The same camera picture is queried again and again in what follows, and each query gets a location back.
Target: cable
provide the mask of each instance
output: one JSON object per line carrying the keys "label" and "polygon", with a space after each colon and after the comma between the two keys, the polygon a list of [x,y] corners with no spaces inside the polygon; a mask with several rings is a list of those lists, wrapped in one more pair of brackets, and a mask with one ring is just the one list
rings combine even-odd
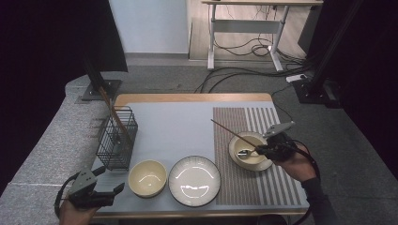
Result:
{"label": "cable", "polygon": [[[224,68],[219,68],[216,70],[211,71],[205,78],[205,80],[202,82],[202,84],[200,85],[201,87],[201,92],[203,93],[204,87],[207,83],[207,81],[213,77],[211,77],[212,74],[214,74],[216,71],[220,71],[222,69],[228,69],[229,67],[224,67]],[[240,67],[230,67],[230,68],[234,68],[234,69],[242,69],[245,72],[244,73],[234,73],[234,74],[229,74],[227,75],[227,77],[222,78],[220,81],[216,82],[215,84],[212,85],[212,87],[210,87],[210,91],[212,91],[217,85],[219,85],[221,82],[225,81],[228,78],[231,77],[235,77],[237,75],[261,75],[261,76],[266,76],[266,77],[286,77],[288,75],[292,75],[292,74],[296,74],[296,73],[300,73],[300,72],[304,72],[307,71],[308,69],[311,68],[311,66],[305,66],[305,67],[298,67],[298,68],[293,68],[290,70],[285,70],[282,72],[272,72],[272,73],[264,73],[264,72],[258,72],[258,71],[254,71],[254,70],[250,70],[250,69],[246,69],[246,68],[240,68]]]}
{"label": "cable", "polygon": [[257,9],[257,13],[255,13],[255,16],[252,18],[253,21],[257,20],[257,15],[258,15],[258,13],[260,13],[262,7],[263,6],[260,6],[260,8],[257,9],[257,6],[255,6],[255,8]]}
{"label": "cable", "polygon": [[[293,150],[293,151],[303,155],[304,157],[306,157],[310,161],[311,165],[313,166],[313,168],[315,170],[316,177],[319,180],[321,180],[321,174],[320,174],[320,171],[319,171],[319,167],[316,164],[315,159],[310,155],[310,150],[307,148],[307,146],[305,146],[304,143],[299,142],[297,140],[292,140],[292,141],[302,144],[307,149],[308,153],[304,152],[303,150],[301,150],[301,149],[299,149],[297,147],[292,147],[292,146],[290,146],[289,144],[286,144],[286,143],[278,143],[277,145],[279,145],[281,147],[288,148],[290,150]],[[308,207],[307,212],[305,212],[305,214],[298,221],[296,221],[293,225],[299,225],[300,223],[302,223],[311,214],[311,211],[312,211],[312,209],[311,209],[311,206],[310,206],[310,207]]]}
{"label": "cable", "polygon": [[79,176],[79,173],[77,172],[76,174],[74,174],[73,176],[71,176],[70,178],[68,178],[68,180],[62,185],[61,189],[58,191],[58,194],[56,195],[55,198],[55,202],[54,202],[54,211],[56,216],[59,218],[61,209],[59,207],[61,200],[62,200],[62,194],[64,193],[64,189],[67,186],[67,184],[72,181],[72,180],[76,180],[76,178]]}
{"label": "cable", "polygon": [[[200,93],[203,93],[204,92],[204,87],[205,87],[207,81],[210,80],[213,77],[219,76],[219,75],[213,75],[213,74],[215,74],[218,71],[226,70],[226,69],[239,69],[239,70],[245,71],[245,73],[246,72],[252,73],[253,75],[263,75],[263,76],[268,76],[268,77],[284,77],[284,76],[288,76],[288,75],[291,75],[291,74],[294,74],[294,73],[298,73],[298,72],[302,72],[302,71],[308,70],[309,68],[308,67],[298,67],[298,68],[294,68],[294,69],[290,69],[290,70],[285,70],[283,72],[265,73],[265,72],[259,72],[259,71],[255,71],[255,70],[252,70],[252,69],[242,68],[242,67],[230,67],[230,68],[229,67],[221,67],[221,68],[217,68],[217,69],[214,69],[214,70],[210,71],[207,74],[207,76],[205,77],[205,80],[195,89],[194,93],[196,93],[199,88],[201,88]],[[224,75],[232,75],[232,74],[237,74],[237,72],[227,73],[227,74],[224,74]]]}
{"label": "cable", "polygon": [[[284,90],[286,90],[287,88],[292,87],[292,84],[287,85],[286,87],[282,88],[281,90],[275,91],[271,94],[271,98],[273,98],[273,96],[279,92],[282,92]],[[273,103],[276,107],[278,107],[281,111],[283,111],[287,116],[289,116],[290,121],[293,121],[293,116],[291,116],[289,114],[289,112],[287,112],[286,110],[282,109],[278,104],[276,104],[276,102],[273,100]]]}
{"label": "cable", "polygon": [[304,64],[306,62],[305,58],[297,58],[293,55],[290,55],[288,53],[282,52],[280,49],[276,50],[278,52],[278,54],[281,56],[281,58],[283,58],[285,61],[291,61],[291,62],[295,62],[298,64]]}
{"label": "cable", "polygon": [[[219,45],[219,44],[217,43],[216,38],[214,38],[214,42],[215,42],[215,43],[214,43],[214,46],[216,46],[216,47],[219,48],[219,49],[226,50],[227,52],[229,52],[229,53],[231,53],[231,54],[233,54],[233,55],[236,55],[236,56],[244,56],[244,55],[249,55],[249,54],[254,54],[254,55],[256,55],[256,56],[266,56],[266,55],[269,54],[268,45],[263,45],[263,44],[260,44],[260,45],[253,45],[253,46],[252,46],[252,50],[251,50],[250,52],[246,52],[246,53],[235,53],[235,52],[230,51],[230,49],[237,49],[237,48],[244,47],[244,46],[248,45],[250,42],[252,42],[252,41],[254,41],[254,40],[259,40],[259,39],[263,39],[263,40],[269,41],[268,39],[265,39],[265,38],[253,38],[253,39],[249,40],[248,42],[246,42],[245,44],[242,44],[242,45],[239,45],[239,46],[235,46],[235,47],[223,47],[223,46]],[[265,49],[265,50],[267,51],[267,53],[263,53],[263,54],[257,53],[256,51],[258,51],[258,50],[260,50],[260,49]]]}
{"label": "cable", "polygon": [[228,15],[232,18],[232,20],[234,20],[235,18],[231,15],[231,13],[229,13],[229,7],[228,7],[228,5],[225,5],[226,6],[226,10],[227,10],[227,12],[228,12]]}

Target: white wall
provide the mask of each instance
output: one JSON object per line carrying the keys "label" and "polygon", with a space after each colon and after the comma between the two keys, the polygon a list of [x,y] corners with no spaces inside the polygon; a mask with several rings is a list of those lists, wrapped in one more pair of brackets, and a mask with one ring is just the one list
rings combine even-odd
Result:
{"label": "white wall", "polygon": [[124,52],[188,53],[186,1],[110,0]]}

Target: glass plate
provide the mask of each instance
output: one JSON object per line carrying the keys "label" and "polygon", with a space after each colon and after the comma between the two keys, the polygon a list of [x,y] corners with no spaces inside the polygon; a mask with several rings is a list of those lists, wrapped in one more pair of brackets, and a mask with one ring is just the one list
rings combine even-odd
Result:
{"label": "glass plate", "polygon": [[169,188],[177,201],[188,206],[210,203],[219,193],[220,172],[205,157],[185,157],[169,174]]}

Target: black sleeve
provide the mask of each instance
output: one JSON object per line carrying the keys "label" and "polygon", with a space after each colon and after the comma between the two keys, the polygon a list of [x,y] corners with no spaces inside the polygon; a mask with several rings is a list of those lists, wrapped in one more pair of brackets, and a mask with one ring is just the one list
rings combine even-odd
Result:
{"label": "black sleeve", "polygon": [[307,201],[316,225],[339,224],[329,198],[322,191],[320,180],[313,178],[301,183],[307,193]]}

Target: striped mat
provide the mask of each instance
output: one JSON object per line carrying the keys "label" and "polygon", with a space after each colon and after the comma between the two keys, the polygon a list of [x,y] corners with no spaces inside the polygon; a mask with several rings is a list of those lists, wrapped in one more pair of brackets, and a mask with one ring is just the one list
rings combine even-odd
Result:
{"label": "striped mat", "polygon": [[[213,119],[236,133],[265,133],[279,118],[274,108],[213,108]],[[214,125],[215,164],[222,176],[222,188],[216,204],[222,205],[302,205],[300,183],[281,167],[272,165],[262,172],[239,167],[228,153],[228,143],[234,137]]]}

